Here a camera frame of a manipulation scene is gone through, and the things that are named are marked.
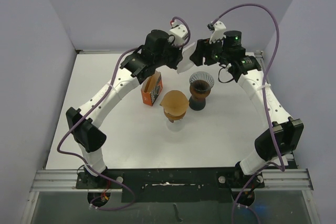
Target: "black bracket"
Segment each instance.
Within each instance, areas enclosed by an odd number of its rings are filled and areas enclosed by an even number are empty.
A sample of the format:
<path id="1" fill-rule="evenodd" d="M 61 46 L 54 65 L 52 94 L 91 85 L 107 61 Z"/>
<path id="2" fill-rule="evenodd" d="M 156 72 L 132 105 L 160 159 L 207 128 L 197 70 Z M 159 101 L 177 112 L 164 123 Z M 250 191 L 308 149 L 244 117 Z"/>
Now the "black bracket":
<path id="1" fill-rule="evenodd" d="M 278 124 L 273 122 L 274 135 L 282 155 L 294 151 L 299 143 L 304 125 L 300 119 L 294 120 L 292 117 L 288 122 Z M 255 148 L 258 155 L 265 161 L 269 161 L 277 156 L 271 140 L 270 130 L 267 129 L 255 140 Z"/>
<path id="2" fill-rule="evenodd" d="M 137 202 L 197 202 L 218 200 L 232 202 L 229 188 L 242 188 L 250 176 L 237 178 L 237 168 L 180 168 L 180 169 L 106 169 L 104 175 L 117 180 L 121 177 L 123 183 L 130 187 Z M 229 183 L 223 183 L 220 177 L 225 177 Z M 255 178 L 248 188 L 260 184 Z M 78 175 L 77 189 L 106 189 L 105 182 L 95 181 L 87 172 Z M 121 188 L 112 183 L 110 189 Z M 133 196 L 122 190 L 122 202 L 131 202 Z"/>
<path id="3" fill-rule="evenodd" d="M 82 115 L 80 109 L 75 110 L 71 107 L 66 112 L 66 117 L 70 129 L 82 118 Z M 72 134 L 75 141 L 84 146 L 88 153 L 98 150 L 106 140 L 106 135 L 92 125 L 91 119 L 85 119 Z"/>
<path id="4" fill-rule="evenodd" d="M 140 84 L 155 74 L 158 67 L 166 65 L 177 69 L 177 64 L 182 60 L 182 49 L 173 46 L 169 37 L 165 31 L 152 30 L 147 35 L 145 44 L 128 55 L 120 68 L 129 70 L 131 76 L 137 78 Z"/>

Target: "black mounting plate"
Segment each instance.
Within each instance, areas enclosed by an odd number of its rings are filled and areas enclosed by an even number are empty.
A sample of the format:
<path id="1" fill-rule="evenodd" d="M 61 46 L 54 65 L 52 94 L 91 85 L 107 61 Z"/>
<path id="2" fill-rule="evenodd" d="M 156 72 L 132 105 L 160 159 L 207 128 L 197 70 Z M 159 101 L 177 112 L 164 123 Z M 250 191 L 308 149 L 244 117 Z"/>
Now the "black mounting plate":
<path id="1" fill-rule="evenodd" d="M 250 176 L 234 179 L 234 167 L 205 168 L 165 168 L 165 169 L 106 169 L 104 175 L 117 179 L 123 178 L 123 184 L 130 187 L 137 202 L 197 202 L 218 200 L 232 202 L 227 183 L 220 183 L 219 177 L 224 176 L 231 188 L 242 188 Z M 105 183 L 96 182 L 88 173 L 78 175 L 77 189 L 105 189 Z M 255 178 L 248 186 L 258 185 Z M 111 189 L 121 188 L 112 183 Z M 125 189 L 122 202 L 132 201 L 133 196 Z"/>

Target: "screw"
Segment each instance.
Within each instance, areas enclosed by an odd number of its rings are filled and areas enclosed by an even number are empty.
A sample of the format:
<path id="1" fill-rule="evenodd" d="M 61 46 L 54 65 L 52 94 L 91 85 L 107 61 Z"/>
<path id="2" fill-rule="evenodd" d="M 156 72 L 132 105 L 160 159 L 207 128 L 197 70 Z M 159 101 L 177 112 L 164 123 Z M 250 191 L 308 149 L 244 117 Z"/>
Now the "screw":
<path id="1" fill-rule="evenodd" d="M 124 179 L 123 179 L 122 177 L 118 177 L 118 178 L 116 179 L 116 181 L 118 181 L 118 182 L 120 182 L 120 183 L 123 183 Z"/>
<path id="2" fill-rule="evenodd" d="M 224 176 L 221 176 L 218 178 L 218 181 L 221 183 L 221 184 L 224 184 L 225 183 L 225 177 Z"/>
<path id="3" fill-rule="evenodd" d="M 260 183 L 264 182 L 264 178 L 262 176 L 257 176 L 257 179 L 259 180 Z"/>

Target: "dark brown coffee dripper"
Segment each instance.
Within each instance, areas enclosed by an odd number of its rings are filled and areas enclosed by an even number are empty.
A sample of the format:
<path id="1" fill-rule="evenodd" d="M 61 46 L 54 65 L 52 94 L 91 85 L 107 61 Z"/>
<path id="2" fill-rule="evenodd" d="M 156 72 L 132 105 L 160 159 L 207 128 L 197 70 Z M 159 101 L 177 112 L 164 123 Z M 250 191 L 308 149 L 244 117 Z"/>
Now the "dark brown coffee dripper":
<path id="1" fill-rule="evenodd" d="M 205 98 L 211 92 L 214 86 L 214 78 L 207 72 L 196 72 L 190 76 L 190 93 L 189 107 L 192 110 L 202 110 L 206 105 Z"/>

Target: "cable zip tie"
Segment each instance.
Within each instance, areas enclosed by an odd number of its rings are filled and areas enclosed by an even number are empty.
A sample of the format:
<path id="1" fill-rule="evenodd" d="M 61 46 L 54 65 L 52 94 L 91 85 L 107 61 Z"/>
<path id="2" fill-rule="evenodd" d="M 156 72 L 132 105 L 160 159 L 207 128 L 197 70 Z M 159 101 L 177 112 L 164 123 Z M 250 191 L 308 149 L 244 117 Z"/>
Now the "cable zip tie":
<path id="1" fill-rule="evenodd" d="M 261 86 L 257 87 L 256 92 L 259 91 L 259 90 L 262 90 L 263 88 L 269 88 L 269 87 L 271 87 L 271 84 L 266 83 L 265 85 L 261 85 Z"/>
<path id="2" fill-rule="evenodd" d="M 115 87 L 114 87 L 111 83 L 109 83 L 109 82 L 107 83 L 107 85 L 110 86 L 110 87 L 112 88 L 111 92 L 112 92 L 112 91 L 115 91 L 115 92 L 116 92 L 116 94 L 117 94 L 119 100 L 121 101 L 122 99 L 121 99 L 121 97 L 119 96 L 119 93 L 118 93 L 118 91 L 115 89 Z"/>
<path id="3" fill-rule="evenodd" d="M 228 65 L 226 65 L 225 71 L 228 72 L 230 67 L 232 67 L 231 63 L 229 63 Z"/>

